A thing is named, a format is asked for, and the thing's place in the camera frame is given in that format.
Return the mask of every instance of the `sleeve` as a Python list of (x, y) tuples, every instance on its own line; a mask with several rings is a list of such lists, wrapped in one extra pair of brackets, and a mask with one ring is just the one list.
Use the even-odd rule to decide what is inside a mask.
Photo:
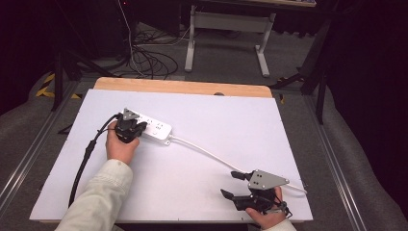
[(69, 207), (57, 230), (111, 230), (132, 179), (126, 164), (107, 161)]
[(296, 229), (288, 219), (284, 219), (282, 222), (263, 231), (296, 231)]

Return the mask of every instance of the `stand leg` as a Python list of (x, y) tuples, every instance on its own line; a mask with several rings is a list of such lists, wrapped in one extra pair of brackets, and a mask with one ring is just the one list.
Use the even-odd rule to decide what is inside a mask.
[(262, 43), (261, 45), (255, 46), (255, 51), (258, 56), (258, 61), (261, 67), (262, 76), (264, 77), (269, 77), (269, 70), (267, 66), (267, 61), (265, 60), (264, 50), (265, 50), (265, 47), (267, 46), (267, 42), (269, 39), (270, 31), (272, 30), (273, 20), (275, 19), (275, 16), (276, 16), (275, 13), (270, 14), (269, 21), (267, 22), (267, 25), (264, 30), (264, 36), (262, 38)]
[(192, 60), (194, 58), (194, 20), (195, 20), (195, 8), (196, 6), (191, 6), (190, 13), (190, 38), (189, 38), (189, 47), (187, 48), (187, 57), (186, 57), (186, 66), (184, 69), (187, 72), (192, 71)]
[(55, 55), (55, 98), (54, 105), (51, 109), (52, 112), (57, 110), (58, 106), (63, 102), (63, 74), (63, 54), (62, 52), (58, 52)]
[(316, 106), (316, 117), (320, 124), (323, 124), (323, 104), (326, 93), (327, 75), (324, 73), (319, 84), (318, 102)]

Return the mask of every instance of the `black cord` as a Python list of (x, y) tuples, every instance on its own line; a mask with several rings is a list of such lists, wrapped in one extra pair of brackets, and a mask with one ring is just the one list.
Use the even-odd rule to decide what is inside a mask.
[(112, 121), (112, 119), (114, 118), (119, 118), (119, 115), (113, 115), (111, 118), (108, 119), (108, 121), (106, 121), (106, 123), (102, 126), (102, 128), (100, 130), (98, 130), (98, 133), (96, 134), (95, 138), (89, 142), (88, 147), (85, 149), (85, 155), (84, 155), (84, 160), (82, 161), (77, 175), (75, 177), (74, 180), (74, 184), (72, 186), (72, 191), (71, 191), (71, 195), (69, 197), (69, 204), (68, 204), (68, 208), (71, 206), (71, 204), (74, 202), (75, 200), (75, 193), (77, 191), (78, 188), (78, 184), (79, 184), (79, 180), (81, 179), (82, 176), (82, 172), (85, 169), (85, 166), (87, 165), (87, 162), (89, 160), (90, 154), (92, 153), (93, 149), (96, 146), (96, 141), (98, 140), (99, 136), (102, 135), (103, 132), (105, 132), (105, 127), (108, 126), (108, 124)]

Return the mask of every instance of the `white cable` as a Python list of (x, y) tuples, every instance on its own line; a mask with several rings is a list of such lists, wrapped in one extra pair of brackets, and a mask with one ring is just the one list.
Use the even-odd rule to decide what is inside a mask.
[(307, 194), (307, 191), (302, 190), (302, 189), (300, 189), (300, 188), (298, 188), (298, 187), (296, 187), (296, 186), (293, 186), (293, 185), (290, 185), (290, 184), (286, 184), (286, 185), (283, 185), (283, 186), (288, 186), (289, 188), (292, 188), (292, 189), (294, 189), (294, 190), (301, 191), (301, 192)]
[[(217, 157), (216, 155), (214, 155), (214, 154), (211, 153), (210, 151), (207, 151), (206, 149), (204, 149), (204, 148), (202, 148), (202, 147), (200, 147), (200, 146), (198, 146), (198, 145), (196, 145), (196, 144), (194, 144), (194, 143), (192, 143), (192, 142), (183, 140), (183, 139), (178, 138), (178, 137), (175, 137), (175, 136), (173, 136), (173, 135), (170, 135), (170, 138), (171, 138), (171, 139), (174, 139), (174, 140), (181, 141), (181, 142), (186, 143), (186, 144), (188, 144), (188, 145), (191, 145), (191, 146), (193, 146), (193, 147), (195, 147), (195, 148), (197, 148), (197, 149), (199, 149), (199, 150), (201, 150), (201, 151), (207, 153), (208, 155), (212, 156), (214, 159), (216, 159), (216, 160), (222, 162), (223, 164), (229, 166), (230, 168), (232, 168), (232, 169), (234, 169), (234, 170), (236, 170), (236, 171), (239, 171), (239, 172), (242, 172), (242, 173), (247, 173), (247, 171), (243, 171), (243, 170), (241, 170), (241, 169), (239, 169), (239, 168), (237, 168), (237, 167), (232, 166), (231, 164), (229, 164), (229, 163), (223, 161), (222, 159), (220, 159), (219, 157)], [(283, 185), (283, 186), (288, 186), (289, 188), (292, 188), (292, 189), (295, 189), (295, 190), (298, 190), (298, 191), (301, 191), (301, 192), (307, 194), (307, 191), (302, 190), (302, 189), (300, 189), (299, 187), (296, 187), (296, 186), (293, 186), (293, 185), (290, 185), (290, 184), (286, 184), (286, 185)]]
[(239, 172), (242, 172), (242, 173), (246, 173), (246, 171), (243, 171), (243, 170), (241, 170), (241, 169), (239, 169), (239, 168), (237, 168), (237, 167), (232, 166), (231, 164), (229, 164), (229, 163), (223, 161), (222, 159), (220, 159), (219, 157), (217, 157), (217, 156), (214, 155), (213, 153), (207, 151), (206, 149), (204, 149), (204, 148), (202, 148), (202, 147), (200, 147), (200, 146), (195, 145), (195, 144), (192, 143), (192, 142), (183, 140), (183, 139), (178, 138), (178, 137), (174, 137), (173, 135), (170, 135), (170, 137), (171, 137), (172, 139), (174, 139), (174, 140), (181, 141), (181, 142), (186, 143), (186, 144), (188, 144), (188, 145), (191, 145), (191, 146), (193, 146), (193, 147), (195, 147), (195, 148), (197, 148), (197, 149), (200, 149), (201, 151), (203, 151), (203, 152), (209, 154), (210, 156), (212, 156), (214, 159), (216, 159), (216, 160), (222, 162), (223, 164), (229, 166), (230, 168), (232, 168), (232, 169), (234, 169), (234, 170), (236, 170), (236, 171), (239, 171)]
[(135, 60), (133, 59), (132, 32), (131, 32), (130, 26), (129, 26), (128, 22), (127, 22), (125, 12), (123, 11), (122, 5), (120, 4), (120, 0), (117, 0), (117, 4), (118, 4), (119, 7), (120, 7), (120, 11), (122, 12), (123, 19), (125, 20), (126, 27), (128, 28), (128, 31), (129, 31), (128, 41), (129, 41), (129, 48), (130, 48), (130, 59), (132, 60), (133, 65), (135, 66), (135, 70), (136, 70), (141, 76), (146, 77), (143, 73), (141, 73), (141, 72), (138, 70), (138, 67), (136, 66)]

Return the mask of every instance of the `right hand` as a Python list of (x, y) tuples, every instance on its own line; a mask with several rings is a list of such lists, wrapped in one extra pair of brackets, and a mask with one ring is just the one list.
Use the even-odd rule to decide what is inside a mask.
[(135, 150), (139, 145), (139, 139), (135, 138), (129, 143), (120, 141), (115, 132), (116, 123), (117, 121), (114, 121), (108, 126), (108, 136), (105, 144), (108, 160), (119, 160), (129, 166), (135, 156)]
[[(276, 193), (276, 197), (278, 197), (280, 201), (283, 201), (282, 200), (282, 190), (280, 187), (275, 187), (275, 193)], [(255, 222), (261, 225), (262, 229), (269, 229), (286, 219), (285, 213), (271, 213), (271, 214), (262, 215), (258, 211), (251, 209), (251, 208), (246, 208), (245, 211), (249, 214), (249, 216)]]

